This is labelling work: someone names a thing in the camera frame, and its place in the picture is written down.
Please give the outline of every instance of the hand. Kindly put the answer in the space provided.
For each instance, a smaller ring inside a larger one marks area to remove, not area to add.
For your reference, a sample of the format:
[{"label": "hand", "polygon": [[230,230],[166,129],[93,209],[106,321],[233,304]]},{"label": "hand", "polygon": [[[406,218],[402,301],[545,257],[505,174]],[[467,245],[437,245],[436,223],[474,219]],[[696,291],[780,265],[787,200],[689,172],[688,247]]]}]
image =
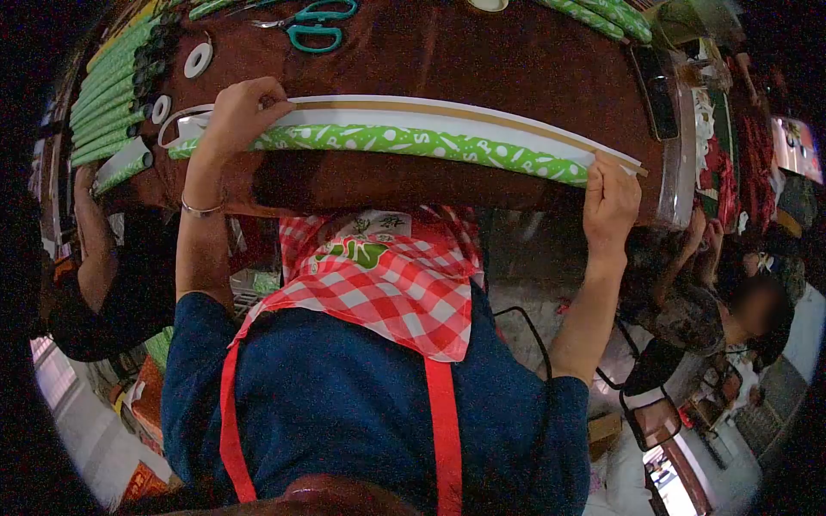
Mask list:
[{"label": "hand", "polygon": [[691,256],[697,252],[697,249],[700,247],[700,242],[703,241],[705,213],[702,207],[694,207],[694,211],[691,213],[691,222],[688,223],[686,232],[688,233],[688,240],[683,250],[687,255]]},{"label": "hand", "polygon": [[582,228],[588,238],[588,260],[626,263],[625,240],[639,213],[642,192],[613,156],[596,151],[588,168]]},{"label": "hand", "polygon": [[[259,109],[262,97],[271,97],[273,106]],[[224,160],[247,150],[276,120],[294,110],[287,94],[275,78],[261,77],[233,84],[218,93],[209,125],[195,154]]]},{"label": "hand", "polygon": [[88,196],[89,188],[95,183],[97,171],[92,165],[81,165],[78,171],[74,173],[74,189],[75,196]]},{"label": "hand", "polygon": [[707,233],[709,245],[714,250],[714,254],[719,256],[720,250],[723,248],[723,223],[718,219],[713,219],[709,222]]}]

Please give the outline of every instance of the silver bracelet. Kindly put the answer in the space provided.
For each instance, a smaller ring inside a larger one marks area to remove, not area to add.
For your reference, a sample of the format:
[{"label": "silver bracelet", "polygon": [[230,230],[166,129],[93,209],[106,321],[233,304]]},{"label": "silver bracelet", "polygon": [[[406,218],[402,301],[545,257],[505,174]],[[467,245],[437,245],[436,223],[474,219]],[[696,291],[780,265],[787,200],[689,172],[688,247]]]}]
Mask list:
[{"label": "silver bracelet", "polygon": [[202,219],[204,217],[208,217],[212,215],[216,211],[221,211],[224,209],[224,202],[226,201],[226,190],[224,190],[224,196],[221,198],[221,204],[214,208],[210,208],[209,210],[197,210],[190,205],[183,199],[183,192],[181,192],[181,205],[184,211],[186,211],[189,215],[196,217],[198,219]]}]

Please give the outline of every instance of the window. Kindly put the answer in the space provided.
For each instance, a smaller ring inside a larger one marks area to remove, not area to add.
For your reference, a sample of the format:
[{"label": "window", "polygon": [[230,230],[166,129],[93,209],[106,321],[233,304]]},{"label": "window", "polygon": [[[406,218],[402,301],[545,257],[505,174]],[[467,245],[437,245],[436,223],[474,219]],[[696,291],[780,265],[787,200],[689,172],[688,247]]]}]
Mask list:
[{"label": "window", "polygon": [[32,340],[31,352],[35,362],[37,384],[56,417],[59,407],[77,387],[78,376],[68,358],[57,349],[55,341],[51,338],[40,337]]}]

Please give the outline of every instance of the blue shirt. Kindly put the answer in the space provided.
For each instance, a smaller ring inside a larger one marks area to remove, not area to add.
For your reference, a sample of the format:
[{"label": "blue shirt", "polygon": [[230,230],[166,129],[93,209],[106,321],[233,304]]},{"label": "blue shirt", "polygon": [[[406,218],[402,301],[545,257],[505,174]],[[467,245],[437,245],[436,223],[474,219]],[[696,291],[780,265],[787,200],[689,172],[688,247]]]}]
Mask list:
[{"label": "blue shirt", "polygon": [[[522,514],[581,514],[589,485],[588,389],[570,376],[546,386],[522,367],[497,338],[481,289],[473,285],[472,295],[468,353],[452,365],[464,513],[505,504]],[[219,455],[219,391],[235,332],[212,298],[184,296],[161,403],[169,465],[185,482],[212,482],[227,504],[237,497]],[[433,426],[419,353],[301,308],[260,315],[241,346],[235,401],[259,498],[282,495],[301,476],[330,473],[380,485],[434,513]],[[534,462],[531,446],[546,410]]]}]

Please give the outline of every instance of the red and white gingham cloth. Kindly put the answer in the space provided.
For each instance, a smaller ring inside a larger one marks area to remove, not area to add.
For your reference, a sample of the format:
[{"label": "red and white gingham cloth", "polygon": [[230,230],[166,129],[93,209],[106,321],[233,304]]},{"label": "red and white gingham cloth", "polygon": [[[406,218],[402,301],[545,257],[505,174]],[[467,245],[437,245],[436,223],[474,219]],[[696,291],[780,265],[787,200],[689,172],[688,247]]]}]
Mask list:
[{"label": "red and white gingham cloth", "polygon": [[422,206],[410,214],[282,218],[286,284],[247,314],[230,346],[263,312],[301,307],[438,362],[462,361],[470,339],[470,278],[482,279],[473,212],[464,215]]}]

